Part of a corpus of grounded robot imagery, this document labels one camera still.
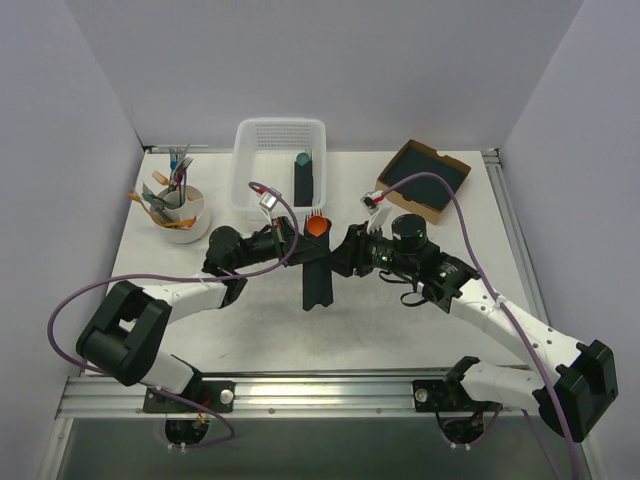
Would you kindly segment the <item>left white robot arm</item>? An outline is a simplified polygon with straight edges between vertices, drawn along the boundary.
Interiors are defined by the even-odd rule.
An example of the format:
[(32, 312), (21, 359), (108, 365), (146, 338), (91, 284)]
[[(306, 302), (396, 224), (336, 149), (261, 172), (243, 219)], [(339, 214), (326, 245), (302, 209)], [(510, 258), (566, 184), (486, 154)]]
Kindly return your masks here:
[(274, 259), (289, 263), (300, 237), (299, 222), (284, 216), (247, 238), (230, 226), (214, 229), (202, 273), (188, 282), (116, 282), (81, 333), (76, 352), (124, 386), (164, 390), (176, 409), (193, 410), (202, 399), (201, 373), (161, 350), (167, 327), (234, 303), (247, 283), (238, 270)]

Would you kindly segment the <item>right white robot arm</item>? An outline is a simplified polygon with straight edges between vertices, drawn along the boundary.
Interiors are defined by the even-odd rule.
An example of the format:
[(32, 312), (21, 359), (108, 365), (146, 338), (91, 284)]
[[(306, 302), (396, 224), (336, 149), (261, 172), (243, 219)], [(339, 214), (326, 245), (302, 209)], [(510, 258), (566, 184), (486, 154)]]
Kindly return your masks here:
[(327, 264), (344, 277), (375, 269), (395, 275), (423, 302), (473, 325), (525, 364), (520, 370), (463, 357), (443, 385), (446, 402), (456, 409), (490, 402), (533, 410), (554, 432), (580, 443), (618, 396), (607, 345), (565, 335), (500, 295), (478, 269), (431, 242), (414, 214), (393, 221), (391, 238), (366, 224), (350, 226)]

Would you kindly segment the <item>orange plastic spoon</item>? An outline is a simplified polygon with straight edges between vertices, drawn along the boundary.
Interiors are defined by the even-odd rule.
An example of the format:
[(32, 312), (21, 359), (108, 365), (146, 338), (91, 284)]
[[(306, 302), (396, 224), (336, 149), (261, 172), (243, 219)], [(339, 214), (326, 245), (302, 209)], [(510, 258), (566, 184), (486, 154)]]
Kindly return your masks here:
[(306, 222), (306, 231), (315, 238), (322, 237), (329, 230), (329, 221), (324, 216), (311, 218)]

